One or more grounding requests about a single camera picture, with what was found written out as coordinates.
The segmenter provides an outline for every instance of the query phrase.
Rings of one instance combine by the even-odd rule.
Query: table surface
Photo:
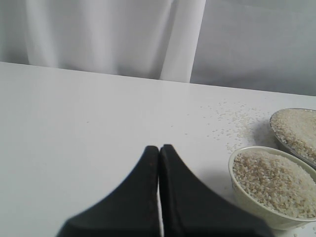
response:
[[[0,63],[0,236],[55,236],[111,192],[147,145],[174,145],[234,202],[230,153],[274,147],[269,118],[284,108],[315,110],[316,98]],[[314,236],[313,227],[276,236]]]

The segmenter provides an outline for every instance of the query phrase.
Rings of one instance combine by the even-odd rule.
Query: uncooked rice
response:
[[[285,109],[271,118],[271,127],[282,142],[316,165],[316,112]]]
[[[264,206],[290,217],[316,217],[316,184],[289,159],[244,151],[235,157],[233,173],[241,187]]]

